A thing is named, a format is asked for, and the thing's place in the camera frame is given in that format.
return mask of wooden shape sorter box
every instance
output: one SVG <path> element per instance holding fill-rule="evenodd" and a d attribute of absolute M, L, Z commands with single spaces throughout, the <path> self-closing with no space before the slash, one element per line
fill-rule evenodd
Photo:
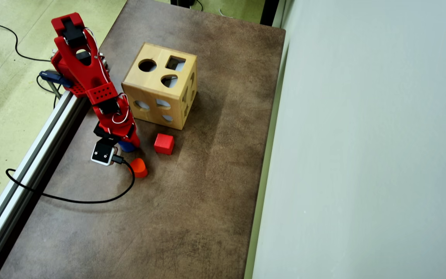
<path fill-rule="evenodd" d="M 122 88 L 135 118 L 181 130 L 197 93 L 197 56 L 144 43 Z"/>

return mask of circular hole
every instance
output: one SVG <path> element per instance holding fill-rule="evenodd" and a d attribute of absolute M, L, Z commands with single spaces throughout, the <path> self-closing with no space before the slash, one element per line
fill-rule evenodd
<path fill-rule="evenodd" d="M 178 77 L 175 74 L 170 74 L 161 78 L 161 83 L 168 88 L 173 88 L 175 84 L 177 84 L 177 81 Z"/>
<path fill-rule="evenodd" d="M 161 100 L 161 99 L 156 99 L 156 106 L 158 108 L 165 109 L 165 110 L 169 110 L 170 108 L 172 108 L 170 103 L 168 103 L 164 100 Z"/>
<path fill-rule="evenodd" d="M 156 62 L 151 59 L 142 60 L 139 63 L 139 69 L 145 72 L 154 71 L 154 69 L 156 69 Z"/>
<path fill-rule="evenodd" d="M 143 101 L 135 101 L 134 106 L 142 111 L 149 111 L 149 105 L 144 103 Z"/>
<path fill-rule="evenodd" d="M 173 121 L 173 117 L 169 115 L 163 115 L 163 118 L 166 120 L 166 122 L 171 123 Z"/>

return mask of metal extrusion profile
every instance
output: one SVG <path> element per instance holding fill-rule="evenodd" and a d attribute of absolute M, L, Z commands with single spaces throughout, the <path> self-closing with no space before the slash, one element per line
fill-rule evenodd
<path fill-rule="evenodd" d="M 16 169 L 14 177 L 35 189 L 53 160 L 71 124 L 87 102 L 77 99 L 69 91 L 63 94 L 55 110 L 30 146 L 27 154 Z M 0 251 L 25 209 L 32 194 L 9 181 L 0 196 Z"/>

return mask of white wire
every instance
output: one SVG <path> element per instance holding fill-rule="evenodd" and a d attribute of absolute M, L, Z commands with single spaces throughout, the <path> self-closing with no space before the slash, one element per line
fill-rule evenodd
<path fill-rule="evenodd" d="M 222 16 L 224 16 L 224 17 L 233 18 L 233 17 L 231 17 L 231 16 L 224 15 L 224 14 L 221 12 L 221 9 L 220 9 L 220 8 L 218 8 L 218 11 L 220 11 L 220 14 L 221 14 Z"/>
<path fill-rule="evenodd" d="M 94 58 L 96 58 L 97 60 L 99 60 L 99 62 L 100 62 L 100 66 L 101 66 L 101 72 L 103 73 L 103 76 L 104 76 L 104 80 L 106 81 L 106 83 L 109 83 L 109 81 L 108 81 L 108 79 L 106 78 L 106 75 L 104 74 L 104 70 L 103 70 L 103 62 L 101 61 L 101 59 L 99 59 L 99 46 L 98 46 L 98 41 L 96 41 L 96 37 L 94 36 L 94 32 L 92 32 L 92 30 L 90 30 L 88 27 L 85 27 L 84 28 L 85 30 L 87 30 L 87 31 L 89 31 L 90 33 L 91 33 L 91 35 L 92 35 L 92 38 L 94 39 L 94 43 L 96 44 L 96 49 L 98 50 L 98 54 L 96 55 L 96 57 L 94 57 Z"/>
<path fill-rule="evenodd" d="M 125 98 L 127 99 L 127 103 L 129 103 L 129 97 L 127 97 L 127 95 L 125 95 L 125 93 L 120 94 L 119 97 L 122 95 L 125 96 Z M 127 113 L 125 114 L 125 119 L 123 119 L 121 122 L 115 122 L 115 114 L 113 114 L 113 117 L 111 117 L 111 121 L 113 121 L 113 123 L 115 123 L 115 124 L 122 124 L 129 117 L 129 111 L 130 111 L 130 108 L 127 110 Z"/>

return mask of black cable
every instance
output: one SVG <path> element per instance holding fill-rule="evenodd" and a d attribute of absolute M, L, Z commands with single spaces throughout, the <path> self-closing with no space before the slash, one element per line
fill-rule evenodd
<path fill-rule="evenodd" d="M 57 97 L 58 97 L 58 96 L 55 95 L 55 102 L 53 103 L 53 109 L 56 107 L 56 99 L 57 99 Z"/>
<path fill-rule="evenodd" d="M 122 192 L 121 194 L 119 194 L 118 196 L 115 196 L 114 198 L 109 198 L 109 199 L 107 199 L 107 200 L 103 200 L 103 201 L 76 201 L 76 200 L 70 200 L 70 199 L 68 199 L 68 198 L 62 198 L 62 197 L 60 197 L 60 196 L 53 196 L 53 195 L 46 194 L 46 193 L 40 193 L 40 192 L 37 192 L 36 190 L 32 189 L 31 187 L 28 187 L 28 186 L 25 186 L 25 185 L 21 184 L 21 183 L 18 182 L 16 179 L 14 179 L 14 178 L 10 175 L 10 173 L 9 173 L 9 171 L 15 171 L 14 169 L 7 169 L 7 170 L 6 170 L 6 174 L 7 174 L 7 176 L 8 176 L 13 182 L 15 182 L 18 186 L 23 187 L 24 189 L 27 189 L 28 191 L 30 191 L 30 192 L 32 192 L 32 193 L 36 193 L 36 194 L 39 194 L 39 195 L 41 195 L 41 196 L 47 196 L 48 198 L 54 198 L 55 200 L 60 200 L 60 201 L 69 202 L 69 203 L 86 203 L 86 204 L 109 203 L 109 202 L 112 202 L 112 201 L 117 200 L 117 199 L 121 198 L 122 196 L 124 196 L 124 195 L 125 195 L 125 194 L 126 194 L 132 187 L 133 187 L 133 184 L 134 184 L 134 182 L 135 182 L 135 174 L 134 174 L 134 172 L 133 172 L 132 166 L 130 166 L 130 164 L 127 163 L 125 160 L 122 160 L 122 163 L 125 164 L 125 165 L 127 165 L 127 166 L 129 167 L 130 172 L 132 173 L 132 182 L 131 182 L 130 186 L 129 186 L 124 192 Z"/>
<path fill-rule="evenodd" d="M 199 0 L 196 1 L 199 2 L 199 4 L 201 5 L 201 11 L 204 11 L 204 6 L 202 5 L 202 3 Z"/>
<path fill-rule="evenodd" d="M 43 62 L 50 62 L 51 61 L 51 60 L 44 60 L 44 59 L 37 59 L 37 58 L 28 57 L 28 56 L 25 56 L 25 55 L 19 53 L 18 49 L 16 48 L 18 46 L 18 36 L 16 35 L 16 33 L 13 32 L 13 30 L 9 29 L 8 27 L 2 26 L 2 25 L 0 25 L 0 27 L 5 28 L 6 30 L 10 31 L 11 33 L 13 33 L 15 35 L 15 39 L 16 39 L 15 50 L 16 50 L 16 53 L 18 55 L 20 55 L 23 58 L 27 58 L 27 59 L 34 60 L 34 61 L 43 61 Z"/>
<path fill-rule="evenodd" d="M 39 87 L 41 87 L 43 90 L 46 90 L 47 92 L 54 93 L 52 90 L 48 90 L 48 89 L 44 88 L 44 87 L 39 83 L 39 75 L 37 75 L 37 77 L 36 77 L 36 82 L 37 82 L 37 85 L 39 85 Z"/>

